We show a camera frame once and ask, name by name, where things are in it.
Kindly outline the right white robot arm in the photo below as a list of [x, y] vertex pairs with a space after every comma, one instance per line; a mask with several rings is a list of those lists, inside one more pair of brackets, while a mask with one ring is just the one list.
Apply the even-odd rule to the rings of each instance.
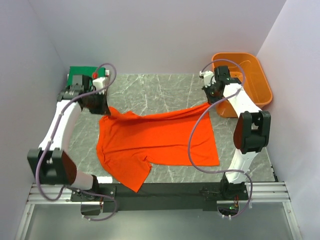
[[228, 66], [222, 65], [214, 71], [201, 71], [203, 87], [210, 104], [222, 103], [226, 99], [237, 116], [233, 133], [235, 152], [220, 181], [219, 193], [223, 199], [232, 200], [246, 192], [245, 175], [254, 158], [269, 143], [271, 114], [263, 111], [249, 97], [244, 83], [232, 77]]

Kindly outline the orange t shirt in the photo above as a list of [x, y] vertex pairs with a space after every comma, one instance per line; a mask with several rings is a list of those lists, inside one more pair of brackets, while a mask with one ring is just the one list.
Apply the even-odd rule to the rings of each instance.
[[111, 107], [110, 115], [99, 121], [96, 155], [105, 171], [127, 188], [138, 192], [152, 165], [198, 167], [220, 164], [209, 114], [203, 103], [191, 108], [140, 116], [120, 113]]

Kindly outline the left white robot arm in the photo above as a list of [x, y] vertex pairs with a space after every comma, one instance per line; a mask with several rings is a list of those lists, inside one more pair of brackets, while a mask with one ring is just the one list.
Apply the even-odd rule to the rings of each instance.
[[77, 169], [68, 154], [76, 121], [83, 109], [94, 115], [109, 115], [107, 85], [110, 74], [76, 74], [72, 83], [57, 96], [56, 110], [49, 130], [38, 148], [30, 149], [27, 160], [38, 187], [63, 185], [82, 190], [88, 201], [96, 200], [100, 188], [96, 176]]

